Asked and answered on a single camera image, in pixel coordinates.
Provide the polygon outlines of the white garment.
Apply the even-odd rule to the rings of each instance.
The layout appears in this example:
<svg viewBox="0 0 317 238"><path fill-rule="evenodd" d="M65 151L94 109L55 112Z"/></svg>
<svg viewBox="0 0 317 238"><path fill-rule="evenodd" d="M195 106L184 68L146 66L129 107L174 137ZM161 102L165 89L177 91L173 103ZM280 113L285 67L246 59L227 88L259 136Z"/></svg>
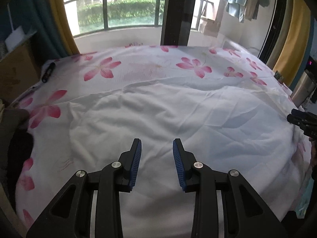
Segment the white garment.
<svg viewBox="0 0 317 238"><path fill-rule="evenodd" d="M142 141L136 186L120 197L124 237L190 236L195 196L178 182L176 138L213 170L240 171L279 219L297 195L293 104L281 89L166 79L87 95L68 109L80 169L100 170Z"/></svg>

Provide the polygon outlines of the stainless steel thermos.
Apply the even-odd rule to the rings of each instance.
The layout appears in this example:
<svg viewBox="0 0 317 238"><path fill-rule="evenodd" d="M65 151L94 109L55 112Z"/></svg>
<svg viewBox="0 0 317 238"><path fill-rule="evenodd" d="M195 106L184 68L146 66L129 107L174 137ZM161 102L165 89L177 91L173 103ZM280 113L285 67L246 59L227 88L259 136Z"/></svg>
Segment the stainless steel thermos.
<svg viewBox="0 0 317 238"><path fill-rule="evenodd" d="M296 107L300 107L303 102L312 94L316 88L316 79L314 75L305 70L301 75L296 87L291 94L291 100Z"/></svg>

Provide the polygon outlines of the yellow curtain right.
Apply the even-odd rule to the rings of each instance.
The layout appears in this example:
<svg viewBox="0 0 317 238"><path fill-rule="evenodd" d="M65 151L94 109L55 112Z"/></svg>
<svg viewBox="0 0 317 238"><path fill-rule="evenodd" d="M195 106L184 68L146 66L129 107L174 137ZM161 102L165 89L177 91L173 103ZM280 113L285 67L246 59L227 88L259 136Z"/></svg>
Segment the yellow curtain right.
<svg viewBox="0 0 317 238"><path fill-rule="evenodd" d="M311 13L304 0L286 0L283 12L281 31L266 65L278 71L290 87L307 49Z"/></svg>

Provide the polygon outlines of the yellow curtain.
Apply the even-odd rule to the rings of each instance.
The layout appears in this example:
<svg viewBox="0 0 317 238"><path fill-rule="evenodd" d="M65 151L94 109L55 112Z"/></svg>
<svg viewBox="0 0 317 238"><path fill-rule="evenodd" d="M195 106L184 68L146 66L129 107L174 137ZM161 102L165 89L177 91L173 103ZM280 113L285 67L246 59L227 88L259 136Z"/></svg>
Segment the yellow curtain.
<svg viewBox="0 0 317 238"><path fill-rule="evenodd" d="M304 0L286 0L283 12L281 31L266 65L278 71L290 87L307 49L311 13Z"/></svg>
<svg viewBox="0 0 317 238"><path fill-rule="evenodd" d="M79 54L78 47L70 31L63 0L49 0L49 4L64 48L69 55Z"/></svg>

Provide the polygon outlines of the floral pink bed sheet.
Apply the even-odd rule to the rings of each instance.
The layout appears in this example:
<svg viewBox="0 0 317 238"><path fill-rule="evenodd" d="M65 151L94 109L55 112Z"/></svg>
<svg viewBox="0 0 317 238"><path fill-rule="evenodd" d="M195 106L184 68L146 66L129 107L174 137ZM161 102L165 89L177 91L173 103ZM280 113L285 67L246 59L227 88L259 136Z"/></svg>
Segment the floral pink bed sheet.
<svg viewBox="0 0 317 238"><path fill-rule="evenodd" d="M257 57L223 48L134 46L58 60L48 82L21 104L31 114L29 132L34 138L31 157L25 162L16 186L17 215L27 228L69 178L84 170L77 167L70 143L69 103L131 84L166 79L176 84L267 86L281 89L289 100L291 93ZM292 126L296 133L294 161L300 186L290 209L303 185L310 156L308 139Z"/></svg>

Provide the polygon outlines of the cardboard box on balcony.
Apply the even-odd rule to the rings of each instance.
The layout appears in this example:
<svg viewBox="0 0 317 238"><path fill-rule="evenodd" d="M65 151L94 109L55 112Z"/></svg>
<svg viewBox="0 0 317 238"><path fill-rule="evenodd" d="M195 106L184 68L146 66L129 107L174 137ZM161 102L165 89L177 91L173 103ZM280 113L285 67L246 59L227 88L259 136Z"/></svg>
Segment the cardboard box on balcony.
<svg viewBox="0 0 317 238"><path fill-rule="evenodd" d="M221 22L202 17L199 21L198 31L205 36L217 37Z"/></svg>

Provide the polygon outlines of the wooden shelf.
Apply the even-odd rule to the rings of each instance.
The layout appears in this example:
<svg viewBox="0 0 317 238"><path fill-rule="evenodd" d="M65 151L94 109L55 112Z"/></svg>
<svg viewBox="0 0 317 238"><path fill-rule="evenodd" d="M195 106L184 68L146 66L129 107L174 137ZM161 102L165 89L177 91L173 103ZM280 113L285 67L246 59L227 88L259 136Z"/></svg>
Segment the wooden shelf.
<svg viewBox="0 0 317 238"><path fill-rule="evenodd" d="M40 67L33 55L36 33L28 36L1 59L1 99L13 102L40 80Z"/></svg>

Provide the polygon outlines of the white router box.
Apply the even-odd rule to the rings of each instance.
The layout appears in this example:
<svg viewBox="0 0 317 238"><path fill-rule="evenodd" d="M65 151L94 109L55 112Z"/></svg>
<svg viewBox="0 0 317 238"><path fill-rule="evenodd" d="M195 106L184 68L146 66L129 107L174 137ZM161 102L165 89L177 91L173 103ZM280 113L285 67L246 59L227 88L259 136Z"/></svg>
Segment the white router box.
<svg viewBox="0 0 317 238"><path fill-rule="evenodd" d="M22 26L19 26L15 29L13 26L13 20L11 16L9 3L7 3L7 10L8 10L8 16L9 16L9 21L11 26L11 33L5 39L5 45L7 47L8 52L11 53L16 47L18 47L27 39L31 38L31 36L36 34L37 30L30 28L30 30L27 33L25 33Z"/></svg>

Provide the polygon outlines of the balcony railing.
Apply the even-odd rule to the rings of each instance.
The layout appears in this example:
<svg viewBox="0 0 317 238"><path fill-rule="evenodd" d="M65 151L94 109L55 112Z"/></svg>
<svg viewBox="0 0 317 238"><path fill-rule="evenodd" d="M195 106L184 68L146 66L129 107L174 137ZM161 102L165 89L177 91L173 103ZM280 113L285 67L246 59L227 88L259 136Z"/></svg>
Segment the balcony railing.
<svg viewBox="0 0 317 238"><path fill-rule="evenodd" d="M165 0L68 0L64 1L74 37L100 31L134 27L160 27Z"/></svg>

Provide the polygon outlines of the teal curtain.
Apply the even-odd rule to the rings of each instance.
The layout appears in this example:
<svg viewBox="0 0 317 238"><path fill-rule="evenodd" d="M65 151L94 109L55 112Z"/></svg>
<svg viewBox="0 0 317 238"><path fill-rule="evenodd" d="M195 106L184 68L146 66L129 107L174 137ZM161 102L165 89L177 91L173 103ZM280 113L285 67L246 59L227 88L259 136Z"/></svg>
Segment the teal curtain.
<svg viewBox="0 0 317 238"><path fill-rule="evenodd" d="M36 31L38 44L47 59L71 54L62 40L49 0L1 0L1 37L7 38L18 27L25 33Z"/></svg>

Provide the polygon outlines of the yellow curtain left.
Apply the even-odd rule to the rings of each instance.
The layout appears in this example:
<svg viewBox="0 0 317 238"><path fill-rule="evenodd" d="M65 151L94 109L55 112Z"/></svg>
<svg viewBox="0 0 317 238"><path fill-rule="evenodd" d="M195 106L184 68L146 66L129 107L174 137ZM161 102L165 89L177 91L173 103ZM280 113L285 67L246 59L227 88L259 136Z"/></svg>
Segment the yellow curtain left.
<svg viewBox="0 0 317 238"><path fill-rule="evenodd" d="M69 55L79 54L78 47L70 31L63 0L49 0L49 4L64 48Z"/></svg>

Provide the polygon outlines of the black door frame post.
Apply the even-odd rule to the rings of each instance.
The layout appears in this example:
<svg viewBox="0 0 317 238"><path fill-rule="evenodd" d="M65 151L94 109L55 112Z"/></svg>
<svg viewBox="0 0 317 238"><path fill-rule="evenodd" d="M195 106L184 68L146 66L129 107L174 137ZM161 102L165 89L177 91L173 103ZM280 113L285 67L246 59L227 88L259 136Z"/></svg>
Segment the black door frame post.
<svg viewBox="0 0 317 238"><path fill-rule="evenodd" d="M162 46L187 46L196 0L165 0Z"/></svg>

